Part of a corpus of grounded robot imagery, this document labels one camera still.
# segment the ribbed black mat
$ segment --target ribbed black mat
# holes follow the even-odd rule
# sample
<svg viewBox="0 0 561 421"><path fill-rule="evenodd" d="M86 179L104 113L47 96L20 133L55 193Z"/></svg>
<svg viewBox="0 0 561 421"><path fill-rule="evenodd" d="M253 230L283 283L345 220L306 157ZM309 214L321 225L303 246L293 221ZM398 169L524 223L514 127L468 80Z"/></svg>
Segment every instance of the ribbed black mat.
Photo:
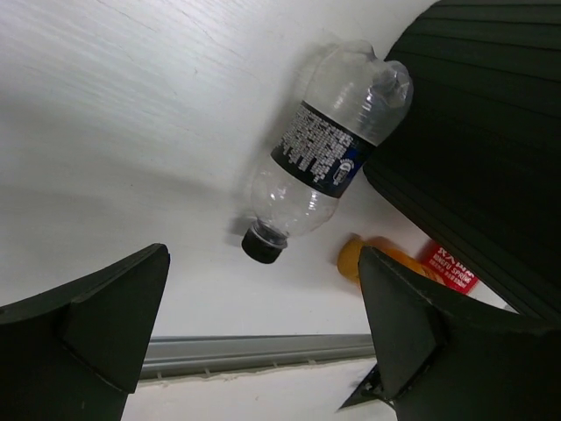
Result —
<svg viewBox="0 0 561 421"><path fill-rule="evenodd" d="M395 44L415 94L370 183L518 311L561 322L561 2L444 0Z"/></svg>

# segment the clear plastic bottle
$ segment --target clear plastic bottle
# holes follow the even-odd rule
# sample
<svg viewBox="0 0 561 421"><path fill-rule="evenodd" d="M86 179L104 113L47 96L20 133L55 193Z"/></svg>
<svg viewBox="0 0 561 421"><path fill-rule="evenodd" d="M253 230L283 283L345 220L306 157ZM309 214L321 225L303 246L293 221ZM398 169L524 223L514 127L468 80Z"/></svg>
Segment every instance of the clear plastic bottle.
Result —
<svg viewBox="0 0 561 421"><path fill-rule="evenodd" d="M257 220L242 247L273 263L288 237L331 218L372 150L401 122L413 85L398 61L384 62L366 41L341 45L318 65L279 145L255 175Z"/></svg>

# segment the white surface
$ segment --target white surface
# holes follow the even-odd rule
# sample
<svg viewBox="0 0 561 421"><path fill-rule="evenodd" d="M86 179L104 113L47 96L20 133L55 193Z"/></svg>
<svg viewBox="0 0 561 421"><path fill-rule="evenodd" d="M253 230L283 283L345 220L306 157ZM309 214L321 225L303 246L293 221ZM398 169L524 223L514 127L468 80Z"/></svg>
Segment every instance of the white surface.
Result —
<svg viewBox="0 0 561 421"><path fill-rule="evenodd" d="M123 421L395 421L394 411L384 403L337 412L374 363L358 360L208 380L140 383L128 398Z"/></svg>
<svg viewBox="0 0 561 421"><path fill-rule="evenodd" d="M492 305L493 307L498 307L499 309L504 309L507 305L505 300L497 296L487 285L483 282L478 282L475 287L468 294L471 298L474 298L483 303Z"/></svg>
<svg viewBox="0 0 561 421"><path fill-rule="evenodd" d="M152 242L155 335L368 332L332 262L351 232L426 237L358 176L336 216L262 266L245 194L340 39L379 56L432 0L0 2L0 304Z"/></svg>

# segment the bottle label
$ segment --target bottle label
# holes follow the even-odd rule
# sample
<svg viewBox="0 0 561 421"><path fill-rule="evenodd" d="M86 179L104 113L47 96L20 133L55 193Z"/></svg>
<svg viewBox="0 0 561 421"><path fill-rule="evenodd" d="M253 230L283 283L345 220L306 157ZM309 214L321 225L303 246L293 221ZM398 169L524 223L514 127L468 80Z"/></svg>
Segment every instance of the bottle label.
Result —
<svg viewBox="0 0 561 421"><path fill-rule="evenodd" d="M271 157L312 189L341 197L374 148L302 102Z"/></svg>
<svg viewBox="0 0 561 421"><path fill-rule="evenodd" d="M425 248L419 261L439 275L444 285L462 294L467 295L479 282L470 269L434 241Z"/></svg>

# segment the orange bottle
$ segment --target orange bottle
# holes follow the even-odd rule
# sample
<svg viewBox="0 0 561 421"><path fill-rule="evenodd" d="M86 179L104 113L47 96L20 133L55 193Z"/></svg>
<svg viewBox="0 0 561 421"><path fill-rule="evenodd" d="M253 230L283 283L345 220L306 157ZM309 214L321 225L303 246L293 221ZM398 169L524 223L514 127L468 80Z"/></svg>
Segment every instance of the orange bottle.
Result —
<svg viewBox="0 0 561 421"><path fill-rule="evenodd" d="M349 281L355 282L359 286L359 256L360 250L362 250L362 247L364 246L376 247L392 259L399 261L406 268L444 285L444 281L439 275L405 254L390 240L382 237L376 237L374 239L364 241L357 236L347 241L339 252L339 256L337 257L337 269L342 276L347 278Z"/></svg>

